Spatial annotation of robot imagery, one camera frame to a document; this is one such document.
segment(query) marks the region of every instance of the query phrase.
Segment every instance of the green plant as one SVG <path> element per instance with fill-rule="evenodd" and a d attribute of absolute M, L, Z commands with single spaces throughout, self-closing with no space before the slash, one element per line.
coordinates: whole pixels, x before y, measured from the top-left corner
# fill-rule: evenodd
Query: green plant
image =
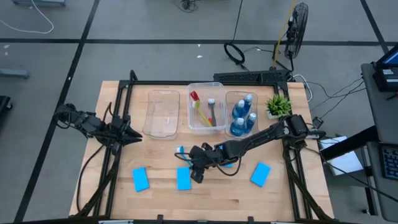
<path fill-rule="evenodd" d="M 272 99 L 267 101 L 268 110 L 272 115 L 279 116 L 289 114 L 292 102 L 285 96 L 274 95 Z"/>

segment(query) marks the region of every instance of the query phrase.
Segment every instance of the potted plant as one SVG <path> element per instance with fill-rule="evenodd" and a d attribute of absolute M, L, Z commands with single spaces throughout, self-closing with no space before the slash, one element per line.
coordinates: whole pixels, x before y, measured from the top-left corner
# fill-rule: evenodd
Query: potted plant
<path fill-rule="evenodd" d="M 269 99 L 266 103 L 268 118 L 276 119 L 289 114 L 291 104 L 292 102 L 285 96 L 274 95 L 274 97 Z"/>

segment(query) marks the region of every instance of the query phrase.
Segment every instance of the water bottle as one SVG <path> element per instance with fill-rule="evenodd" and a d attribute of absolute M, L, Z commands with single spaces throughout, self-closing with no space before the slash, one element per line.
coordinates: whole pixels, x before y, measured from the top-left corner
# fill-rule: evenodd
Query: water bottle
<path fill-rule="evenodd" d="M 257 118 L 257 115 L 255 113 L 251 113 L 249 115 L 249 117 L 246 119 L 245 133 L 249 133 L 252 130 L 254 123 L 256 122 L 256 118 Z"/>
<path fill-rule="evenodd" d="M 241 136 L 246 128 L 244 127 L 244 119 L 238 118 L 231 124 L 231 128 L 229 129 L 233 136 Z"/>
<path fill-rule="evenodd" d="M 243 117 L 243 109 L 244 109 L 244 101 L 239 100 L 234 106 L 234 110 L 232 110 L 233 119 L 242 118 Z"/>
<path fill-rule="evenodd" d="M 253 100 L 253 96 L 252 94 L 247 94 L 244 97 L 244 107 L 243 107 L 243 114 L 242 116 L 246 116 L 248 115 L 249 111 L 250 111 L 250 107 L 251 107 L 251 102 Z"/>

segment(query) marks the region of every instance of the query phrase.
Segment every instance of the wooden tabletop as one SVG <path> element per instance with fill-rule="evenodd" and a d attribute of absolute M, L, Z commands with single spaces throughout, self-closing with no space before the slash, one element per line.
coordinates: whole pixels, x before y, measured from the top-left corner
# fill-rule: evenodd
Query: wooden tabletop
<path fill-rule="evenodd" d="M 255 92 L 258 96 L 257 113 L 259 130 L 268 128 L 276 120 L 269 120 L 265 102 L 274 95 L 270 86 L 224 86 L 228 91 Z M 175 90 L 180 93 L 180 113 L 176 137 L 172 141 L 156 140 L 142 133 L 148 106 L 148 92 L 151 90 Z M 98 115 L 104 113 L 109 102 L 113 102 L 118 91 L 118 82 L 103 82 L 96 106 Z M 301 114 L 311 123 L 307 97 L 302 83 L 289 83 L 289 96 L 292 100 L 293 114 Z M 131 127 L 144 137 L 142 142 L 124 147 L 121 154 L 118 180 L 113 200 L 111 218 L 120 219 L 156 219 L 163 214 L 166 220 L 224 220 L 243 221 L 253 216 L 255 221 L 294 221 L 292 202 L 287 180 L 285 162 L 282 158 L 282 141 L 271 141 L 246 153 L 242 158 L 239 173 L 233 177 L 223 175 L 217 169 L 205 172 L 203 183 L 191 181 L 192 189 L 177 190 L 177 167 L 186 166 L 186 162 L 174 157 L 179 146 L 189 152 L 193 145 L 203 142 L 211 146 L 229 139 L 224 131 L 218 134 L 197 136 L 192 134 L 187 121 L 187 87 L 181 85 L 134 85 L 132 89 Z M 314 140 L 307 140 L 308 147 L 316 149 Z M 95 139 L 89 139 L 83 163 L 100 147 Z M 98 186 L 103 163 L 104 150 L 87 166 L 81 182 L 81 207 L 90 199 Z M 326 186 L 321 160 L 313 152 L 302 150 L 302 163 L 307 189 L 319 206 L 333 217 L 331 203 Z M 271 172 L 263 188 L 250 182 L 250 177 L 258 162 L 271 167 Z M 133 169 L 146 167 L 150 188 L 142 192 L 134 190 L 131 175 Z M 233 172 L 237 164 L 227 172 Z M 298 201 L 301 217 L 304 217 L 301 194 Z M 75 214 L 76 195 L 73 198 L 70 214 Z M 101 213 L 104 213 L 106 200 L 102 201 Z"/>

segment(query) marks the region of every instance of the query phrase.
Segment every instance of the concrete floor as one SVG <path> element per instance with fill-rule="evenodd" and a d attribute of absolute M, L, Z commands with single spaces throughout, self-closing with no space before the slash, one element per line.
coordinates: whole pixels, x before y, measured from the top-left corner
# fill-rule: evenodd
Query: concrete floor
<path fill-rule="evenodd" d="M 47 35 L 27 34 L 0 24 L 0 67 L 27 69 L 28 80 L 0 78 L 0 95 L 9 95 L 14 109 L 0 132 L 0 223 L 12 222 L 39 155 L 50 118 L 61 93 L 78 41 L 95 0 L 68 0 L 65 8 L 40 5 L 54 23 Z M 377 42 L 359 0 L 307 0 L 309 17 L 304 40 Z M 385 41 L 398 40 L 394 0 L 366 0 Z M 222 44 L 201 44 L 201 39 L 231 39 L 238 0 L 198 1 L 187 14 L 173 1 L 101 0 L 88 39 L 198 40 L 192 44 L 85 44 L 77 64 L 67 102 L 93 111 L 103 80 L 120 80 L 134 69 L 140 80 L 212 80 L 218 72 L 241 69 L 225 55 Z M 238 40 L 276 40 L 290 1 L 244 1 L 236 33 Z M 29 5 L 0 2 L 0 19 L 21 29 L 46 30 L 49 25 Z M 24 39 L 71 39 L 66 43 L 21 43 Z M 239 45 L 248 49 L 253 45 Z M 258 45 L 272 49 L 271 45 Z M 362 63 L 383 55 L 377 46 L 304 45 L 294 60 L 294 74 L 322 84 L 332 94 L 360 77 Z M 250 70 L 267 70 L 271 54 L 255 50 L 245 54 Z M 317 86 L 310 107 L 326 99 Z M 337 100 L 312 111 L 326 113 Z M 347 97 L 324 117 L 329 135 L 353 135 L 373 124 L 365 91 Z M 25 221 L 67 217 L 72 202 L 86 139 L 80 133 L 56 129 L 43 164 Z M 356 223 L 388 223 L 360 212 L 366 208 L 364 191 L 337 183 L 325 169 L 335 217 Z"/>

